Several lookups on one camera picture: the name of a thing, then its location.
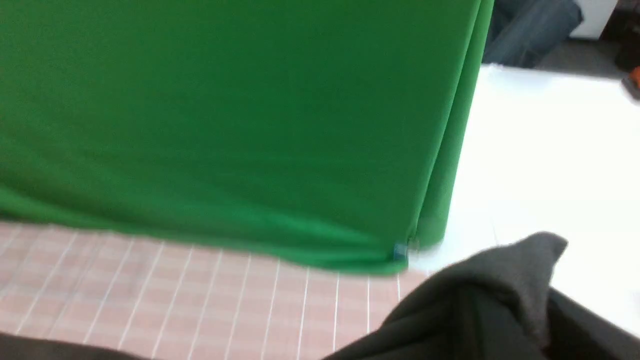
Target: white surface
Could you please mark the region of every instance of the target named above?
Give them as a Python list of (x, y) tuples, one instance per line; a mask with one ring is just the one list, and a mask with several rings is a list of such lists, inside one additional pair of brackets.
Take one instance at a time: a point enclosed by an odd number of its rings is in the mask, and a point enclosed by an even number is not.
[(547, 230), (552, 285), (640, 336), (640, 103), (619, 81), (483, 67), (434, 271)]
[(575, 0), (582, 9), (584, 22), (573, 33), (572, 38), (596, 40), (604, 30), (618, 0)]

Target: white grid line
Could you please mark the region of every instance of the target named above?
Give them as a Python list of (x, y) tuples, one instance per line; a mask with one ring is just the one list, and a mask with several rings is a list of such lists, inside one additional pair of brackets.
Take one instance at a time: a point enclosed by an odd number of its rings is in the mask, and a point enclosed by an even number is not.
[[(21, 316), (19, 315), (13, 315), (13, 314), (8, 314), (8, 313), (1, 313), (2, 314), (2, 319), (3, 320), (8, 320), (9, 322), (19, 322), (20, 319), (22, 319)], [(219, 320), (229, 320), (230, 317), (217, 317), (217, 316), (212, 316), (211, 318), (213, 319), (219, 319)], [(243, 322), (244, 323), (255, 323), (257, 320), (261, 320), (263, 319), (263, 317), (261, 316), (253, 316), (253, 315), (243, 315)], [(38, 325), (38, 326), (46, 326), (46, 325), (50, 325), (51, 324), (51, 320), (49, 318), (31, 318), (29, 319), (29, 323), (33, 324), (33, 325)], [(291, 323), (288, 320), (283, 320), (282, 323), (280, 323), (282, 325), (288, 324), (290, 325)], [(78, 320), (65, 320), (63, 323), (60, 323), (57, 325), (58, 329), (85, 329), (87, 328), (87, 326), (90, 325), (90, 322), (82, 322), (82, 321), (78, 321)], [(333, 322), (314, 322), (314, 323), (309, 323), (305, 326), (306, 329), (330, 329), (331, 326), (333, 325)], [(340, 327), (342, 330), (346, 330), (348, 332), (356, 332), (359, 327), (357, 326), (351, 326), (351, 325), (343, 325)], [(101, 326), (98, 328), (95, 328), (93, 330), (94, 334), (110, 334), (110, 335), (122, 335), (122, 327), (121, 326), (117, 326), (117, 325), (110, 325), (110, 326)], [(137, 329), (129, 329), (129, 334), (136, 334), (136, 335), (148, 335), (148, 332), (145, 330), (137, 330)], [(196, 336), (195, 338), (193, 336), (181, 336), (179, 334), (175, 334), (172, 333), (172, 339), (174, 340), (194, 340), (194, 343), (197, 343), (197, 339), (199, 338), (199, 336)]]
[(129, 332), (129, 329), (131, 328), (131, 323), (133, 322), (133, 317), (136, 315), (136, 311), (138, 310), (138, 306), (140, 305), (140, 302), (142, 301), (142, 296), (144, 296), (145, 294), (145, 290), (147, 289), (147, 284), (149, 283), (149, 279), (151, 279), (151, 274), (153, 274), (156, 265), (158, 264), (158, 260), (160, 259), (160, 255), (162, 254), (162, 251), (164, 250), (164, 243), (162, 243), (162, 245), (160, 245), (160, 247), (157, 250), (157, 254), (156, 254), (156, 258), (154, 259), (153, 264), (151, 265), (151, 269), (149, 270), (149, 274), (147, 274), (147, 278), (145, 279), (145, 282), (142, 284), (142, 288), (140, 290), (140, 293), (138, 294), (138, 298), (136, 299), (136, 303), (135, 305), (133, 305), (133, 311), (131, 311), (131, 314), (129, 315), (129, 319), (127, 320), (127, 325), (124, 328), (124, 332), (122, 333), (122, 336), (120, 337), (120, 341), (118, 342), (118, 347), (117, 349), (120, 350), (122, 348), (122, 344), (124, 343), (124, 340), (127, 337), (127, 333)]
[[(41, 237), (43, 236), (43, 234), (44, 234), (46, 231), (50, 231), (50, 229), (51, 229), (51, 227), (48, 227), (48, 228), (47, 228), (47, 230), (40, 231), (40, 232), (35, 236), (35, 239), (33, 240), (33, 242), (31, 242), (31, 244), (30, 244), (30, 245), (28, 245), (28, 246), (26, 247), (26, 249), (25, 249), (25, 250), (26, 250), (26, 253), (25, 253), (25, 255), (24, 255), (24, 258), (22, 259), (22, 261), (20, 261), (20, 262), (19, 262), (18, 266), (16, 266), (16, 267), (13, 269), (13, 275), (11, 276), (11, 279), (9, 279), (9, 281), (8, 281), (8, 283), (7, 283), (7, 286), (9, 286), (9, 285), (13, 284), (13, 282), (14, 282), (15, 278), (18, 276), (18, 274), (20, 273), (20, 271), (21, 271), (21, 270), (26, 266), (26, 264), (28, 263), (28, 260), (29, 260), (29, 258), (31, 257), (31, 252), (33, 251), (33, 249), (34, 249), (34, 247), (35, 247), (35, 246), (34, 246), (34, 245), (35, 245), (35, 243), (36, 243), (38, 240), (40, 240), (40, 239), (41, 239)], [(70, 244), (67, 244), (67, 247), (65, 248), (65, 251), (68, 251), (68, 250), (70, 249), (70, 246), (71, 246)]]
[(367, 276), (367, 334), (371, 332), (371, 277)]
[(100, 301), (100, 306), (98, 307), (98, 311), (96, 311), (95, 316), (93, 317), (93, 321), (91, 322), (91, 326), (89, 326), (89, 329), (87, 330), (86, 335), (84, 336), (84, 339), (82, 340), (83, 344), (85, 344), (89, 340), (89, 337), (91, 336), (93, 328), (95, 327), (95, 324), (98, 321), (98, 317), (102, 313), (102, 309), (104, 308), (104, 304), (107, 302), (107, 298), (109, 297), (109, 294), (111, 293), (111, 290), (113, 289), (113, 285), (116, 283), (116, 280), (118, 279), (118, 276), (120, 275), (120, 272), (122, 271), (122, 268), (124, 267), (124, 264), (127, 261), (127, 258), (129, 257), (129, 254), (131, 253), (131, 249), (132, 248), (133, 248), (133, 241), (129, 243), (129, 247), (127, 247), (127, 251), (122, 256), (122, 259), (120, 260), (120, 264), (118, 265), (118, 268), (116, 269), (116, 272), (113, 274), (113, 277), (111, 278), (111, 281), (109, 282), (109, 287), (107, 288), (107, 292), (104, 294), (104, 297)]
[[(56, 255), (59, 256), (60, 251), (56, 251), (56, 252), (51, 252), (51, 255)], [(67, 253), (67, 255), (73, 255), (73, 254), (77, 254), (77, 252), (71, 250), (70, 252)], [(113, 256), (113, 257), (108, 257), (108, 256), (103, 256), (102, 254), (98, 256), (99, 259), (107, 259), (107, 260), (121, 260), (122, 259), (122, 255), (117, 255), (117, 256)], [(131, 261), (131, 259), (128, 259), (129, 263), (134, 263), (137, 264), (139, 266), (144, 265), (147, 261), (145, 259), (140, 259), (140, 260), (134, 260)], [(191, 260), (191, 265), (189, 266), (190, 270), (194, 270), (194, 271), (203, 271), (203, 270), (207, 270), (207, 267), (210, 266), (211, 264), (206, 262), (206, 261), (201, 261), (201, 260)], [(167, 260), (167, 259), (162, 259), (162, 268), (170, 268), (170, 270), (179, 270), (182, 268), (182, 266), (184, 266), (184, 261), (180, 262), (177, 260)], [(78, 264), (77, 266), (73, 266), (74, 270), (79, 270), (78, 268), (81, 267), (86, 267), (85, 265), (81, 265)], [(15, 266), (11, 266), (11, 265), (6, 265), (6, 264), (2, 264), (0, 263), (0, 271), (12, 271), (13, 269), (15, 269)], [(46, 267), (46, 266), (42, 266), (40, 264), (36, 264), (36, 263), (26, 263), (24, 265), (24, 269), (28, 269), (34, 272), (42, 272), (43, 274), (48, 274), (51, 271), (50, 267)], [(92, 268), (90, 272), (88, 272), (87, 274), (84, 274), (84, 278), (89, 279), (89, 280), (103, 280), (104, 278), (110, 278), (113, 275), (112, 272), (106, 272), (103, 270), (98, 270), (95, 268)], [(257, 272), (252, 274), (253, 276), (256, 277), (263, 277), (265, 279), (269, 279), (269, 276), (266, 275), (263, 272)], [(303, 271), (303, 268), (300, 268), (299, 272), (288, 272), (287, 273), (287, 277), (291, 277), (291, 278), (302, 278), (305, 276), (305, 272)], [(124, 275), (121, 274), (118, 279), (119, 280), (123, 280), (123, 281), (135, 281), (138, 280), (140, 277), (142, 276), (136, 276), (136, 275)], [(153, 279), (153, 285), (152, 287), (154, 288), (162, 288), (163, 286), (166, 287), (171, 287), (171, 289), (173, 289), (175, 287), (175, 281), (168, 281), (168, 280), (162, 280), (162, 279)]]
[(16, 226), (15, 229), (11, 232), (11, 235), (9, 235), (9, 241), (3, 244), (2, 248), (4, 249), (2, 252), (0, 252), (0, 255), (3, 255), (6, 252), (7, 248), (11, 247), (11, 245), (15, 241), (15, 238), (18, 237), (18, 234), (20, 234), (21, 231), (22, 223), (18, 224), (18, 226)]
[[(31, 322), (32, 324), (35, 325), (47, 325), (49, 322), (46, 322), (44, 320), (36, 320)], [(65, 329), (65, 330), (78, 330), (78, 329), (83, 329), (86, 326), (86, 323), (75, 323), (75, 322), (65, 322), (64, 324), (60, 325), (60, 329)], [(119, 336), (121, 335), (122, 331), (121, 331), (121, 327), (112, 327), (112, 328), (108, 328), (108, 327), (100, 327), (94, 330), (93, 332), (94, 334), (100, 334), (100, 335), (107, 335), (107, 336)], [(140, 330), (134, 330), (131, 329), (129, 331), (129, 334), (133, 335), (133, 336), (137, 336), (137, 337), (141, 337), (141, 338), (145, 338), (148, 336), (148, 332), (146, 331), (140, 331)], [(183, 336), (180, 334), (172, 334), (172, 340), (174, 341), (193, 341), (194, 337), (192, 336)], [(227, 343), (227, 339), (224, 337), (211, 337), (211, 338), (207, 338), (206, 340), (201, 340), (201, 339), (197, 339), (195, 341), (196, 344), (198, 343), (205, 343), (210, 345), (211, 343), (216, 343), (219, 345), (224, 345)], [(287, 346), (290, 345), (290, 343), (288, 341), (270, 341), (270, 344), (280, 347), (280, 348), (285, 348)], [(262, 348), (262, 342), (261, 341), (252, 341), (252, 340), (235, 340), (234, 344), (239, 344), (242, 346), (242, 348), (245, 348), (247, 350), (254, 350), (256, 352), (258, 352), (261, 348)], [(312, 350), (326, 350), (323, 348), (317, 348), (317, 347), (313, 347), (313, 344), (311, 344), (311, 349)]]
[(153, 352), (151, 353), (151, 358), (155, 359), (158, 351), (158, 347), (160, 346), (160, 341), (162, 341), (162, 336), (164, 334), (164, 328), (166, 327), (166, 323), (169, 321), (169, 317), (171, 317), (171, 310), (173, 310), (173, 305), (175, 304), (175, 298), (182, 287), (182, 280), (184, 280), (184, 274), (187, 272), (187, 268), (189, 267), (189, 263), (191, 262), (191, 256), (193, 255), (193, 246), (189, 249), (189, 255), (187, 255), (187, 261), (184, 263), (184, 267), (182, 268), (182, 273), (180, 274), (180, 279), (178, 280), (178, 285), (175, 287), (175, 292), (173, 292), (173, 297), (171, 298), (171, 302), (169, 303), (169, 309), (166, 311), (166, 315), (164, 316), (164, 320), (162, 321), (162, 325), (160, 326), (160, 333), (156, 339), (156, 344), (154, 345)]
[[(142, 244), (142, 245), (148, 245), (149, 241), (147, 240), (143, 240), (142, 238), (139, 240), (135, 240), (134, 238), (128, 238), (126, 240), (119, 240), (114, 238), (113, 241), (120, 241), (120, 242), (131, 242), (133, 241), (135, 244)], [(162, 245), (165, 245), (167, 247), (171, 247), (174, 248), (176, 246), (175, 243), (166, 243), (165, 241), (157, 241), (157, 243), (160, 243)], [(6, 248), (10, 248), (10, 245), (0, 245), (0, 249), (4, 248), (6, 250)], [(66, 247), (66, 245), (52, 245), (50, 243), (47, 242), (43, 242), (40, 241), (38, 243), (38, 251), (39, 252), (45, 252), (48, 253), (50, 255), (58, 255), (64, 248)], [(209, 251), (219, 251), (221, 250), (220, 248), (210, 248), (210, 249), (197, 249), (194, 248), (196, 251), (204, 251), (204, 252), (209, 252)], [(109, 249), (109, 247), (103, 247), (101, 248), (99, 257), (101, 259), (106, 259), (106, 260), (120, 260), (121, 257), (121, 249)], [(82, 250), (82, 249), (70, 249), (69, 255), (86, 255), (86, 253)], [(144, 259), (140, 259), (139, 261), (135, 261), (135, 262), (140, 262), (140, 263), (144, 263), (145, 260)], [(162, 266), (165, 268), (176, 268), (176, 269), (180, 269), (182, 268), (184, 264), (184, 260), (178, 260), (178, 259), (174, 259), (174, 258), (163, 258), (162, 259)], [(44, 268), (43, 266), (38, 266), (37, 264), (29, 264), (30, 266), (33, 266), (35, 268)], [(193, 270), (206, 270), (209, 266), (209, 262), (205, 261), (203, 259), (192, 259), (191, 260), (191, 268)], [(303, 271), (303, 267), (300, 267), (300, 271), (299, 273), (295, 273), (295, 272), (289, 272), (287, 274), (287, 276), (289, 277), (303, 277), (304, 276), (304, 271)]]
[(227, 348), (225, 349), (225, 360), (228, 360), (229, 352), (231, 351), (231, 343), (234, 339), (234, 333), (236, 332), (236, 324), (238, 320), (238, 315), (240, 314), (240, 305), (242, 304), (242, 297), (244, 295), (246, 280), (249, 277), (250, 268), (251, 268), (251, 254), (249, 254), (249, 260), (247, 261), (246, 268), (244, 270), (244, 279), (242, 280), (242, 288), (240, 288), (240, 298), (238, 299), (238, 304), (236, 306), (236, 314), (234, 315), (234, 320), (233, 320), (233, 323), (231, 324), (231, 335), (229, 336), (229, 342), (227, 343)]
[[(151, 286), (151, 284), (147, 285), (147, 289), (159, 289), (159, 290), (173, 290), (175, 289), (175, 285), (174, 286), (167, 286), (167, 287), (155, 287), (155, 286)], [(23, 295), (35, 295), (38, 293), (39, 290), (35, 290), (35, 289), (30, 289), (30, 288), (16, 288), (14, 289), (12, 292), (14, 293), (18, 293), (18, 294), (23, 294)], [(183, 293), (203, 293), (203, 291), (198, 291), (198, 289), (196, 288), (192, 288), (189, 286), (185, 286), (184, 284), (182, 285), (182, 292)], [(235, 290), (225, 290), (225, 289), (216, 289), (215, 293), (217, 295), (226, 295), (226, 296), (233, 296), (233, 295), (237, 295), (237, 291)], [(296, 297), (296, 295), (299, 295), (298, 292), (296, 291), (291, 291), (291, 290), (279, 290), (278, 294), (282, 295), (281, 296), (281, 300), (284, 302), (290, 301), (290, 297), (294, 298)], [(67, 300), (69, 299), (69, 295), (65, 294), (65, 293), (47, 293), (46, 297), (48, 299), (56, 299), (56, 300)], [(265, 296), (265, 294), (263, 293), (245, 293), (244, 297), (246, 299), (252, 299), (252, 300), (265, 300), (265, 301), (270, 301), (271, 298), (268, 296)], [(82, 300), (82, 301), (86, 301), (89, 303), (96, 303), (96, 302), (102, 302), (103, 296), (98, 297), (94, 297), (91, 296), (91, 294), (83, 294), (83, 293), (77, 293), (74, 294), (73, 296), (74, 299), (77, 300)], [(110, 300), (110, 304), (126, 304), (128, 303), (129, 299), (112, 299)], [(315, 304), (334, 304), (335, 303), (335, 299), (334, 298), (316, 298), (314, 299), (314, 303)], [(357, 300), (353, 300), (353, 299), (342, 299), (340, 300), (340, 306), (343, 308), (348, 308), (348, 309), (361, 309), (362, 308), (362, 303), (360, 301)], [(144, 308), (147, 310), (151, 310), (151, 311), (166, 311), (166, 306), (160, 306), (160, 305), (155, 305), (155, 304), (144, 304)], [(177, 313), (180, 314), (184, 314), (184, 315), (197, 315), (198, 313), (200, 313), (200, 307), (192, 307), (192, 309), (188, 309), (185, 307), (182, 307), (180, 309), (174, 309), (174, 311), (176, 311)]]
[[(68, 252), (66, 254), (62, 254), (60, 257), (63, 259), (63, 258), (65, 258), (65, 256), (69, 256), (69, 255), (70, 255), (70, 252)], [(74, 283), (74, 286), (71, 289), (71, 292), (70, 292), (71, 297), (74, 297), (74, 298), (76, 297), (78, 288), (80, 287), (80, 284), (82, 284), (83, 281), (84, 281), (84, 277), (79, 275), (79, 278), (76, 279), (76, 281)], [(63, 318), (63, 315), (67, 312), (67, 308), (69, 307), (69, 304), (70, 304), (70, 301), (65, 301), (65, 304), (62, 306), (62, 309), (60, 309), (60, 311), (58, 312), (58, 316), (56, 317), (55, 321), (53, 321), (53, 324), (51, 325), (51, 327), (49, 328), (49, 331), (47, 332), (47, 339), (51, 337), (51, 334), (53, 333), (55, 328), (59, 325), (58, 323)]]
[(260, 350), (260, 360), (264, 360), (264, 353), (267, 350), (267, 339), (269, 338), (269, 326), (271, 326), (271, 315), (273, 313), (273, 304), (276, 299), (276, 290), (278, 288), (278, 276), (280, 275), (280, 259), (276, 264), (276, 279), (273, 282), (273, 293), (271, 294), (271, 305), (269, 306), (269, 315), (267, 316), (267, 329), (264, 331), (264, 341)]
[[(71, 249), (71, 246), (73, 246), (73, 244), (76, 242), (77, 235), (78, 235), (78, 233), (74, 233), (71, 241), (69, 241), (69, 244), (67, 245), (67, 249)], [(27, 320), (31, 316), (31, 313), (33, 312), (33, 309), (36, 307), (36, 304), (38, 303), (40, 298), (42, 297), (42, 294), (44, 293), (44, 290), (47, 288), (47, 286), (51, 282), (51, 279), (53, 278), (53, 274), (60, 267), (60, 264), (62, 264), (62, 260), (65, 258), (65, 254), (66, 254), (66, 252), (63, 252), (62, 256), (60, 256), (58, 258), (58, 261), (54, 265), (53, 270), (51, 271), (51, 273), (49, 273), (49, 275), (45, 279), (44, 284), (40, 288), (40, 291), (38, 291), (36, 296), (33, 298), (33, 301), (31, 301), (31, 305), (29, 306), (29, 309), (27, 310), (27, 313), (24, 315), (24, 318), (22, 318), (22, 321), (20, 321), (20, 325), (18, 325), (18, 329), (15, 331), (16, 334), (20, 333), (20, 330), (22, 330), (22, 327), (24, 326), (24, 324), (27, 322)]]
[(338, 294), (340, 291), (340, 273), (335, 282), (335, 312), (333, 313), (333, 351), (335, 351), (335, 335), (338, 327)]
[(300, 348), (302, 347), (302, 330), (305, 326), (305, 308), (307, 306), (307, 290), (309, 289), (309, 272), (310, 268), (307, 268), (307, 278), (305, 279), (305, 297), (302, 300), (302, 316), (300, 317), (300, 332), (298, 333), (298, 354), (296, 360), (300, 360)]
[(209, 298), (211, 298), (211, 293), (213, 292), (213, 286), (216, 282), (216, 277), (218, 276), (218, 269), (220, 268), (220, 263), (222, 262), (222, 254), (223, 251), (220, 250), (218, 253), (218, 262), (216, 263), (216, 267), (213, 270), (213, 274), (211, 275), (211, 280), (209, 281), (209, 288), (207, 289), (207, 297), (204, 300), (204, 304), (202, 305), (202, 310), (200, 311), (200, 317), (198, 318), (198, 325), (196, 325), (196, 332), (193, 336), (193, 341), (191, 342), (191, 348), (189, 349), (189, 356), (187, 360), (191, 360), (193, 356), (193, 351), (196, 347), (196, 343), (198, 342), (198, 337), (200, 336), (200, 328), (202, 327), (202, 321), (204, 320), (204, 315), (207, 312), (207, 306), (209, 306)]

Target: pink grid mat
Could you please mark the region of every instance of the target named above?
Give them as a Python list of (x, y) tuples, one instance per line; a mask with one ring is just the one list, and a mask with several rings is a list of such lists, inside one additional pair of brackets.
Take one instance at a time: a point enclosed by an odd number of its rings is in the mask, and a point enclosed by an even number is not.
[(320, 359), (377, 328), (425, 277), (0, 222), (0, 331), (158, 359)]

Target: white wall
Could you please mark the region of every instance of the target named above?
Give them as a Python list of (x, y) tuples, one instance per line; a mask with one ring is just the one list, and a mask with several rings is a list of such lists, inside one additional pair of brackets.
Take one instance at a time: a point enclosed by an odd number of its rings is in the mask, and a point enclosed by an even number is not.
[(575, 0), (582, 8), (584, 22), (571, 34), (572, 38), (597, 39), (604, 30), (618, 0)]

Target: orange object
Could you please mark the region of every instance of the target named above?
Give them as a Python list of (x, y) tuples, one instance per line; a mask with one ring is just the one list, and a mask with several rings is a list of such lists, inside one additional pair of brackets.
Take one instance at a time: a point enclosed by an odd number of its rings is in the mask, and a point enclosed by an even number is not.
[(629, 78), (636, 83), (637, 88), (640, 88), (640, 66), (636, 67), (631, 74), (629, 74)]

